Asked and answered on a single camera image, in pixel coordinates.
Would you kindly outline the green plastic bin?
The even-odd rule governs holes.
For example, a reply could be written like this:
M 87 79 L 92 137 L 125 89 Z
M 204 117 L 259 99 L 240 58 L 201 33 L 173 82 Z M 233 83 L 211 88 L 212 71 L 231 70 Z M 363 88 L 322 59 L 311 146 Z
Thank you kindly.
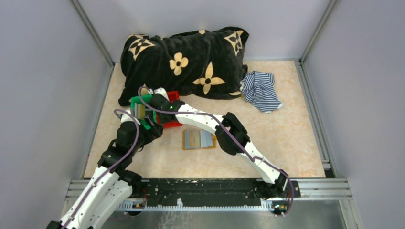
M 134 104 L 144 104 L 141 99 L 139 98 L 139 96 L 136 97 L 132 97 L 130 99 L 130 111 L 131 114 L 133 115 L 133 108 L 134 108 Z M 149 118 L 151 121 L 157 123 L 157 119 L 155 117 L 156 112 L 152 109 L 149 109 L 146 107 L 146 116 L 147 118 Z M 146 130 L 149 130 L 151 128 L 151 126 L 148 124 L 148 122 L 146 122 L 146 119 L 138 119 L 140 121 L 140 123 L 145 127 Z

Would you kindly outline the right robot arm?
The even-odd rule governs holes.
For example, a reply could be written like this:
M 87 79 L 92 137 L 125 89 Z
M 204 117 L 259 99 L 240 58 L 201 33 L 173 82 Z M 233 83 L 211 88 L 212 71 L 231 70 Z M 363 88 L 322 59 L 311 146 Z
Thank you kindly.
M 215 135 L 220 148 L 232 155 L 243 158 L 269 184 L 269 191 L 275 197 L 282 196 L 292 185 L 289 175 L 273 165 L 255 147 L 239 119 L 231 112 L 225 115 L 211 114 L 196 109 L 184 101 L 170 102 L 161 94 L 155 94 L 146 104 L 159 114 L 161 122 L 177 121 L 191 125 Z

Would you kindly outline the yellow leather card holder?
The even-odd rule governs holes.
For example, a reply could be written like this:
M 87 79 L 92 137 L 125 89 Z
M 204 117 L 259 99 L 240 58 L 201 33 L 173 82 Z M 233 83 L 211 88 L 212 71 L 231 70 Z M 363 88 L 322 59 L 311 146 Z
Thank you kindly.
M 182 132 L 182 149 L 213 149 L 216 148 L 216 137 L 202 129 L 186 129 Z

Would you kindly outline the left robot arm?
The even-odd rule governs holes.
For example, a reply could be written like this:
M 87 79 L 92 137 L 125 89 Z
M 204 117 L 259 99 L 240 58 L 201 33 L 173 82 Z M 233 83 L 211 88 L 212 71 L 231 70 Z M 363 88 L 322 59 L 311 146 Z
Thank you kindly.
M 127 170 L 135 153 L 161 137 L 164 127 L 145 117 L 149 126 L 123 114 L 121 124 L 107 150 L 102 154 L 90 181 L 76 202 L 49 229 L 99 229 L 128 197 L 142 194 L 141 175 Z

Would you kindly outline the red plastic bin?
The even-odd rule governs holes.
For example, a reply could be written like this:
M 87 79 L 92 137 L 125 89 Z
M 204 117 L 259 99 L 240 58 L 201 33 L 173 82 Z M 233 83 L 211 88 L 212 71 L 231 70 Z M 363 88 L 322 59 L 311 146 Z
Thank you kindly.
M 169 101 L 170 101 L 171 103 L 172 103 L 174 100 L 179 100 L 179 98 L 180 98 L 178 91 L 169 91 L 169 92 L 167 92 L 167 95 L 168 95 L 168 99 L 169 99 Z M 156 119 L 157 119 L 157 122 L 158 122 L 159 124 L 163 125 L 164 128 L 172 128 L 172 127 L 179 127 L 179 126 L 182 126 L 182 124 L 180 124 L 180 123 L 177 122 L 177 121 L 171 121 L 171 122 L 168 122 L 168 123 L 162 123 L 162 122 L 160 121 L 160 114 L 157 113 L 157 112 L 156 112 L 155 117 L 156 117 Z

